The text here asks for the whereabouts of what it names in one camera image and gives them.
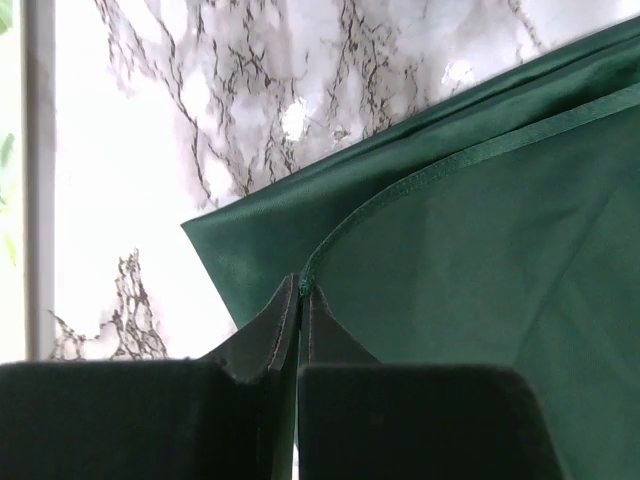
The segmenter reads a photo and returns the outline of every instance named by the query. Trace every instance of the stitched hem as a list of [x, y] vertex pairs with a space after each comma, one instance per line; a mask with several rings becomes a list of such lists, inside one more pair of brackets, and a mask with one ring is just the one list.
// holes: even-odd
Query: stitched hem
[[300, 295], [306, 297], [309, 294], [316, 270], [333, 245], [378, 210], [463, 168], [538, 143], [639, 104], [640, 83], [636, 83], [553, 117], [474, 145], [390, 185], [354, 210], [318, 245], [300, 273]]

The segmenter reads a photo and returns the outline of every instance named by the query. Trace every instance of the green leaf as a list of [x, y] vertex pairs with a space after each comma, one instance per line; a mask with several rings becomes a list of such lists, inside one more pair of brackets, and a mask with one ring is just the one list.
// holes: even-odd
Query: green leaf
[[16, 191], [16, 182], [15, 180], [13, 182], [11, 182], [9, 184], [9, 188], [7, 188], [6, 192], [2, 192], [2, 200], [4, 200], [4, 203], [8, 206], [11, 205], [11, 203], [13, 203], [11, 201], [11, 199], [13, 198], [13, 194]]
[[0, 168], [3, 170], [9, 166], [9, 160], [11, 159], [11, 153], [13, 153], [13, 144], [15, 141], [15, 135], [10, 133], [5, 137], [2, 142], [2, 146], [0, 146]]
[[5, 232], [4, 234], [4, 244], [7, 247], [7, 253], [9, 254], [11, 264], [15, 267], [18, 264], [16, 259], [16, 244], [13, 242], [9, 232]]
[[13, 25], [13, 0], [0, 0], [0, 35]]

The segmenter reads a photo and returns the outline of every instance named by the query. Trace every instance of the dark green cover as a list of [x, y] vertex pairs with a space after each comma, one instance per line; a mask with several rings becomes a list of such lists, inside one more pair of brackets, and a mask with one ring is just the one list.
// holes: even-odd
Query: dark green cover
[[385, 365], [338, 324], [317, 285], [301, 304], [300, 480], [563, 480], [517, 372]]
[[290, 272], [385, 363], [513, 367], [569, 480], [640, 478], [640, 20], [184, 225], [245, 325]]
[[291, 478], [297, 294], [197, 360], [0, 365], [0, 478]]

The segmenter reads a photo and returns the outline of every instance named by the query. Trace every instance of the white marble surface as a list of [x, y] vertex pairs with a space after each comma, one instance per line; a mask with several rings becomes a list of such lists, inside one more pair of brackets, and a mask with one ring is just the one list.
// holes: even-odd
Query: white marble surface
[[206, 353], [235, 327], [182, 221], [638, 12], [640, 0], [58, 1], [54, 356]]

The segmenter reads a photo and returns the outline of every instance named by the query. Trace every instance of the green fabric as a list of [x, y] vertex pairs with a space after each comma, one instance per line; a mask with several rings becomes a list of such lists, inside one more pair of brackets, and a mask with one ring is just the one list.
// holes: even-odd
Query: green fabric
[[640, 20], [184, 225], [234, 320], [302, 271], [383, 362], [513, 366], [571, 480], [640, 478]]

